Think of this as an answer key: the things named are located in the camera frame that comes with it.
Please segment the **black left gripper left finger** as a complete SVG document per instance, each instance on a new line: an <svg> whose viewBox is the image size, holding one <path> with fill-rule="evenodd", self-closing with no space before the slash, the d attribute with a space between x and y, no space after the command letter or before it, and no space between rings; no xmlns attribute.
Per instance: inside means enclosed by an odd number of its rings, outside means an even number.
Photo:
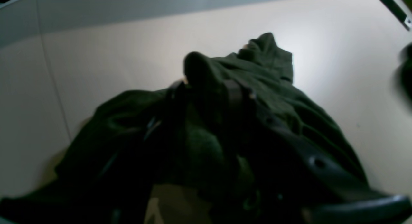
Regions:
<svg viewBox="0 0 412 224"><path fill-rule="evenodd" d="M74 193L66 224L142 224L155 177L170 152L186 85L126 91L97 108L64 157Z"/></svg>

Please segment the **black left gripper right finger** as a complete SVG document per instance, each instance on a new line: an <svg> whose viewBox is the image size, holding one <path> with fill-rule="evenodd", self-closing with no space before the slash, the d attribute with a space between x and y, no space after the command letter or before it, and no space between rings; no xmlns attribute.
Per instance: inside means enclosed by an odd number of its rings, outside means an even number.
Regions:
<svg viewBox="0 0 412 224"><path fill-rule="evenodd" d="M260 104L245 83L226 80L224 137L248 161L262 223L401 224L411 216L405 195L376 191Z"/></svg>

